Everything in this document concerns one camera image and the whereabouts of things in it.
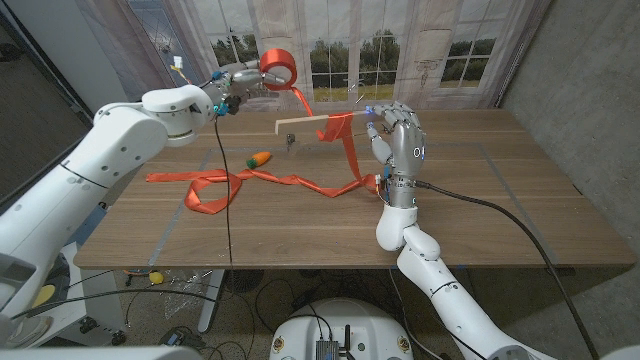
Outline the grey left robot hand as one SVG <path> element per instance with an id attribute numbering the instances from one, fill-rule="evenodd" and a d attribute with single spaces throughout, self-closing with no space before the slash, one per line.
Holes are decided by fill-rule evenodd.
<path id="1" fill-rule="evenodd" d="M 275 93 L 268 85 L 285 85 L 286 79 L 259 69 L 259 61 L 236 62 L 214 71 L 200 88 L 211 98 L 219 116 L 235 115 L 252 97 L 270 97 Z"/>

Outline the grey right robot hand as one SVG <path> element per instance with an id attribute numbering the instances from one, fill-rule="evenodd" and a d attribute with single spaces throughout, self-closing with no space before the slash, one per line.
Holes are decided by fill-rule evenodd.
<path id="1" fill-rule="evenodd" d="M 389 145 L 372 122 L 367 124 L 374 156 L 382 165 L 390 167 L 387 180 L 389 205 L 412 208 L 415 206 L 415 177 L 420 172 L 426 152 L 425 133 L 418 116 L 409 106 L 399 102 L 376 105 L 368 112 L 383 116 L 392 133 L 392 144 Z"/>

